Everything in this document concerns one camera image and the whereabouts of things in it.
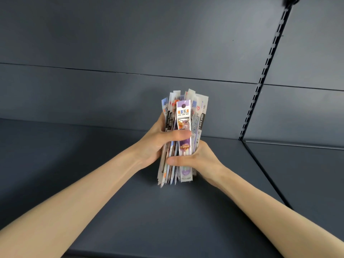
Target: bare skin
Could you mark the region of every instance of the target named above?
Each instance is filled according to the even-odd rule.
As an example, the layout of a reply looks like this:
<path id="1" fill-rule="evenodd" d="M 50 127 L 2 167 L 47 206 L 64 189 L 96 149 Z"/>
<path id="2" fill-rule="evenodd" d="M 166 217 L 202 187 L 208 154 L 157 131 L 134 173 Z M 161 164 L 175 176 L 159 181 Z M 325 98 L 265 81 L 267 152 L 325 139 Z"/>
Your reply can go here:
<path id="1" fill-rule="evenodd" d="M 119 188 L 157 160 L 164 143 L 191 135 L 187 130 L 162 132 L 163 126 L 162 114 L 139 142 L 2 229 L 1 256 L 61 257 Z M 284 257 L 344 257 L 344 242 L 227 169 L 205 142 L 192 156 L 171 157 L 168 163 L 196 168 L 246 213 Z"/>

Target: person's right arm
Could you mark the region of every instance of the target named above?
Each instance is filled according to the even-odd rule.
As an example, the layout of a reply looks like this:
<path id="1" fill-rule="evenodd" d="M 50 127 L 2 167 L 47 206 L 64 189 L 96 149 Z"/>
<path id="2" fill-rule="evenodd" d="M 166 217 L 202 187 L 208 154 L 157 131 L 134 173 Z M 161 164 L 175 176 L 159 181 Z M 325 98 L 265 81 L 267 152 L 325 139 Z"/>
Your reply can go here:
<path id="1" fill-rule="evenodd" d="M 226 168 L 205 142 L 193 155 L 167 161 L 197 169 L 237 204 L 284 257 L 344 257 L 344 242 Z"/>

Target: person's right hand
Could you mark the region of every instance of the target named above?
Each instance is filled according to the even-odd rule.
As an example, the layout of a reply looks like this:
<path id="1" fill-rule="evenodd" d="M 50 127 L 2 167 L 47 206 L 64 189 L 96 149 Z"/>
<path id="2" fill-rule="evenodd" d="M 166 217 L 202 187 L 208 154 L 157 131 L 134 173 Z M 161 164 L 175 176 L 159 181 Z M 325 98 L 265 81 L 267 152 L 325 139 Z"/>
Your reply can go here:
<path id="1" fill-rule="evenodd" d="M 167 159 L 167 164 L 195 168 L 213 186 L 216 186 L 216 178 L 220 170 L 224 168 L 208 144 L 202 140 L 191 156 L 172 156 Z"/>

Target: gray metal panel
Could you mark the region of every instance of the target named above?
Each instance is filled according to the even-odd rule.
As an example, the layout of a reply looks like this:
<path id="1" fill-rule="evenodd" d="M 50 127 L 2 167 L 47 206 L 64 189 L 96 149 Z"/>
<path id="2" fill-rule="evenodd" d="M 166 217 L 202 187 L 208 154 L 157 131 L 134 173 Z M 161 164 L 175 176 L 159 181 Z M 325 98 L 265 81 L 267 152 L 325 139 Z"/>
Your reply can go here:
<path id="1" fill-rule="evenodd" d="M 0 64 L 0 118 L 148 130 L 173 90 L 209 96 L 202 135 L 238 138 L 255 84 Z"/>
<path id="2" fill-rule="evenodd" d="M 344 90 L 344 0 L 301 0 L 292 9 L 266 84 Z"/>
<path id="3" fill-rule="evenodd" d="M 344 150 L 247 144 L 296 212 L 344 240 Z"/>
<path id="4" fill-rule="evenodd" d="M 344 147 L 344 92 L 264 85 L 245 139 Z"/>
<path id="5" fill-rule="evenodd" d="M 0 0 L 0 63 L 259 81 L 282 0 Z"/>
<path id="6" fill-rule="evenodd" d="M 0 120 L 0 209 L 6 208 L 0 212 L 1 227 L 143 135 L 142 131 Z M 205 141 L 226 166 L 281 201 L 240 141 Z M 95 257 L 282 257 L 221 191 L 200 177 L 160 189 L 158 167 L 156 162 L 133 176 L 69 253 Z"/>

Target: hand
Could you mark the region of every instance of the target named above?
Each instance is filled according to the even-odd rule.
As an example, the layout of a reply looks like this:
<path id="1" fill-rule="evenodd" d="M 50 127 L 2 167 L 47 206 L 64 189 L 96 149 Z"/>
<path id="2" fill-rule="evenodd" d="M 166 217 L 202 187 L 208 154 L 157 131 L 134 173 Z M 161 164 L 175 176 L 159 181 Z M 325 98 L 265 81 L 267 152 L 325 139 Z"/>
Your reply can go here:
<path id="1" fill-rule="evenodd" d="M 189 130 L 173 130 L 165 132 L 165 115 L 161 113 L 152 128 L 130 148 L 135 151 L 138 160 L 137 170 L 143 169 L 161 156 L 162 146 L 169 141 L 180 141 L 191 136 Z"/>
<path id="2" fill-rule="evenodd" d="M 190 166 L 195 168 L 213 186 L 224 165 L 217 159 L 207 143 L 200 140 L 199 146 L 191 156 L 172 156 L 167 159 L 172 166 Z"/>

